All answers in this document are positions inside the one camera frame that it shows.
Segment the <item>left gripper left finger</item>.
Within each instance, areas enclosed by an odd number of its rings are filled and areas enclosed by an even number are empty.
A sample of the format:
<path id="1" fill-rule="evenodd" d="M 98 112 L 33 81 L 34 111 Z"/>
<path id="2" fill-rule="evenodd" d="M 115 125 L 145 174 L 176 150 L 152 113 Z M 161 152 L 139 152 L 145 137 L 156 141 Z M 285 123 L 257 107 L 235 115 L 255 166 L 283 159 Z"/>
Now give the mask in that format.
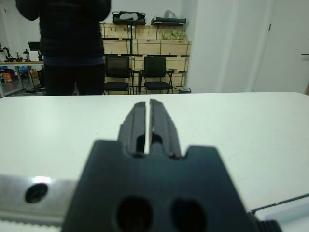
<path id="1" fill-rule="evenodd" d="M 123 144 L 125 153 L 129 155 L 144 155 L 146 133 L 146 106 L 141 101 L 134 104 L 121 124 L 118 141 Z"/>

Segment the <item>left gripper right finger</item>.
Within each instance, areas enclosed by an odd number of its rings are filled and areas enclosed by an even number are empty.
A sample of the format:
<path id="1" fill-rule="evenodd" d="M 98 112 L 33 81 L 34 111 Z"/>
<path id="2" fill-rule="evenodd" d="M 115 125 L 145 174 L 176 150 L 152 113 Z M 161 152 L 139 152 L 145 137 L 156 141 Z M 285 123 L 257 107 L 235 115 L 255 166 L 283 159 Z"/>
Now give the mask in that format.
<path id="1" fill-rule="evenodd" d="M 156 99 L 150 99 L 149 139 L 150 149 L 160 144 L 165 155 L 182 157 L 177 128 L 164 104 Z"/>

